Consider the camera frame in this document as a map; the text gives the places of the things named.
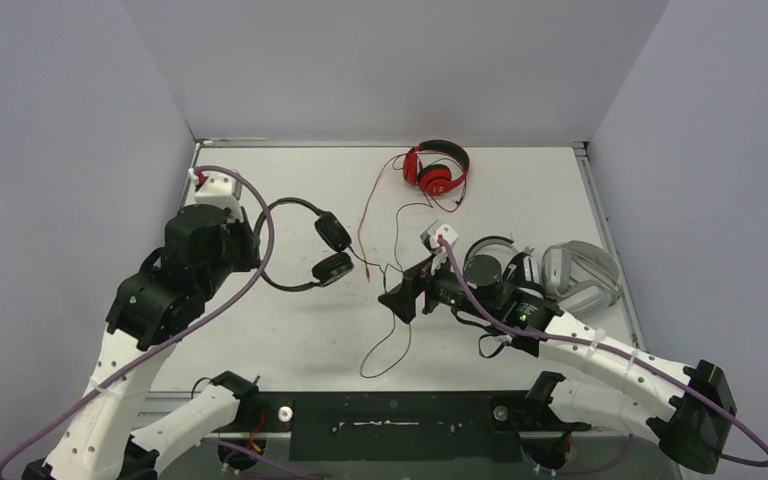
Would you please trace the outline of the black white striped headphones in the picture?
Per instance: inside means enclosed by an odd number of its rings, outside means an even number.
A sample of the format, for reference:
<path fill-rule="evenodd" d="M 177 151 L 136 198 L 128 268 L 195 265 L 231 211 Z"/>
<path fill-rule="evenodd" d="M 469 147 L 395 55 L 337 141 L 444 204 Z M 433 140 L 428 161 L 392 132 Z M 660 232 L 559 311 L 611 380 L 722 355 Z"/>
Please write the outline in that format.
<path fill-rule="evenodd" d="M 540 265 L 530 247 L 520 248 L 511 238 L 489 235 L 479 238 L 467 250 L 465 276 L 504 283 L 537 298 L 544 298 Z"/>

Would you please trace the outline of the grey white headphones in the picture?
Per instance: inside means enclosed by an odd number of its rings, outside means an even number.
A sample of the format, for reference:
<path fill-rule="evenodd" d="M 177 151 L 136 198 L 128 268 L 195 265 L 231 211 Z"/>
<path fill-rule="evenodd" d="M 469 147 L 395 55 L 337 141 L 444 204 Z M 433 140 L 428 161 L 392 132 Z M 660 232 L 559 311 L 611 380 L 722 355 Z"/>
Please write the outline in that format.
<path fill-rule="evenodd" d="M 541 258 L 549 298 L 578 319 L 597 315 L 622 297 L 620 268 L 602 248 L 578 240 L 549 246 Z"/>

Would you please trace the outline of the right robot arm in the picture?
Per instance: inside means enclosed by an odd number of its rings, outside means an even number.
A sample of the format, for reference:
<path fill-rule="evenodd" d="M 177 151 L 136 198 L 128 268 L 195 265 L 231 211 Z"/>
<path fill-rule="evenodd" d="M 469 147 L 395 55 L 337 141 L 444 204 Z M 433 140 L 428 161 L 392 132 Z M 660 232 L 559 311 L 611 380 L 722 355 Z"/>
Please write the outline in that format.
<path fill-rule="evenodd" d="M 716 472 L 736 418 L 719 366 L 651 355 L 584 323 L 547 291 L 540 262 L 509 238 L 479 239 L 459 265 L 455 239 L 447 224 L 423 232 L 428 258 L 406 269 L 379 303 L 406 324 L 446 305 L 486 320 L 487 333 L 505 344 L 589 377 L 583 383 L 559 376 L 530 395 L 525 409 L 534 425 L 604 426 L 656 444 L 687 469 Z"/>

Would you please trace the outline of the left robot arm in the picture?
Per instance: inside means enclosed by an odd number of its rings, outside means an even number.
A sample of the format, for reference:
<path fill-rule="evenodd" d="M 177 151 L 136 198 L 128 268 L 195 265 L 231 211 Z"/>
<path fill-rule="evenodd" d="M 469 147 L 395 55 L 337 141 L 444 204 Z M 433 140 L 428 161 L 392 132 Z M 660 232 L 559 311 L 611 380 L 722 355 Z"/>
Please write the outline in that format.
<path fill-rule="evenodd" d="M 143 428 L 144 400 L 175 346 L 212 319 L 207 303 L 234 273 L 259 279 L 270 257 L 241 206 L 250 183 L 218 166 L 189 172 L 194 201 L 167 222 L 164 242 L 118 287 L 83 397 L 57 419 L 63 435 L 26 479 L 155 479 L 216 429 L 251 427 L 255 385 L 231 372 Z"/>

